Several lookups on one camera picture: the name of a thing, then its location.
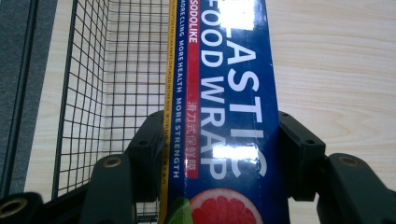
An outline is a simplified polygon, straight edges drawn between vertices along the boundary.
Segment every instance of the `floor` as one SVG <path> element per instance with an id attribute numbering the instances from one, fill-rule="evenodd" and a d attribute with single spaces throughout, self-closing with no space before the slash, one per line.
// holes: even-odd
<path id="1" fill-rule="evenodd" d="M 0 172 L 3 173 L 30 1 L 1 0 L 0 4 Z M 57 0 L 39 1 L 11 193 L 22 192 L 24 188 L 56 5 Z"/>

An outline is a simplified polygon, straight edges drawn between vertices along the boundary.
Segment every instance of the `black metal rod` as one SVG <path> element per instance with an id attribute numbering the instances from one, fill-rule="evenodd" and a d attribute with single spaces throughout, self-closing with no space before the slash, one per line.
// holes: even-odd
<path id="1" fill-rule="evenodd" d="M 17 153 L 18 138 L 20 135 L 24 97 L 26 93 L 33 41 L 35 37 L 37 10 L 38 0 L 31 0 L 26 26 L 25 40 L 23 45 L 21 69 L 18 80 L 17 93 L 14 102 L 14 111 L 12 114 L 11 127 L 8 135 L 7 151 L 1 180 L 0 198 L 7 197 L 11 187 L 12 173 L 14 171 L 14 161 Z"/>
<path id="2" fill-rule="evenodd" d="M 71 66 L 71 62 L 72 62 L 73 41 L 74 41 L 74 32 L 75 32 L 75 27 L 76 27 L 76 16 L 77 16 L 77 6 L 78 6 L 78 0 L 74 0 L 73 7 L 72 7 L 72 16 L 70 19 L 69 40 L 68 40 L 67 55 L 66 55 L 66 66 L 64 69 L 64 90 L 62 93 L 61 113 L 59 116 L 59 126 L 58 126 L 58 140 L 56 143 L 55 167 L 53 170 L 53 179 L 52 179 L 52 193 L 51 193 L 52 200 L 58 198 L 59 172 L 61 170 L 61 154 L 62 154 L 62 143 L 63 143 L 63 136 L 64 136 L 64 115 L 65 115 L 65 111 L 66 111 L 67 88 L 69 86 L 70 66 Z"/>

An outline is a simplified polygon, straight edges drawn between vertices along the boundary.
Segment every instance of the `light wood surface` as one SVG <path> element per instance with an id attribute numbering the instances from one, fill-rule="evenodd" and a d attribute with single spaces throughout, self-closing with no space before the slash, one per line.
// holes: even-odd
<path id="1" fill-rule="evenodd" d="M 26 190 L 50 197 L 71 1 L 59 0 Z M 396 1 L 267 0 L 279 110 L 396 189 Z M 318 223 L 290 200 L 291 223 Z"/>

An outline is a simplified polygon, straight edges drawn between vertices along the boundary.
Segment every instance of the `yellow stripe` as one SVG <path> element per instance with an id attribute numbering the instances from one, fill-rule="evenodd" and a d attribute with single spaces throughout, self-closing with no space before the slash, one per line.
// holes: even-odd
<path id="1" fill-rule="evenodd" d="M 175 71 L 175 45 L 176 45 L 176 19 L 177 19 L 177 0 L 171 0 L 169 4 L 169 22 L 168 22 L 168 65 L 166 69 L 166 87 L 165 87 L 165 109 L 163 118 L 163 139 L 165 146 L 163 148 L 163 175 L 161 185 L 161 202 L 160 202 L 160 224 L 164 223 L 167 204 L 168 204 L 168 180 L 169 180 L 169 156 L 172 127 L 172 99 L 173 83 Z"/>

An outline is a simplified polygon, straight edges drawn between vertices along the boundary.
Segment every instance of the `metal grid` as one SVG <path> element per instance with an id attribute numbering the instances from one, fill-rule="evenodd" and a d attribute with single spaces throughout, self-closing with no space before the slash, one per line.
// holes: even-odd
<path id="1" fill-rule="evenodd" d="M 52 197 L 89 182 L 163 109 L 167 0 L 75 0 Z M 157 204 L 139 204 L 141 217 Z"/>

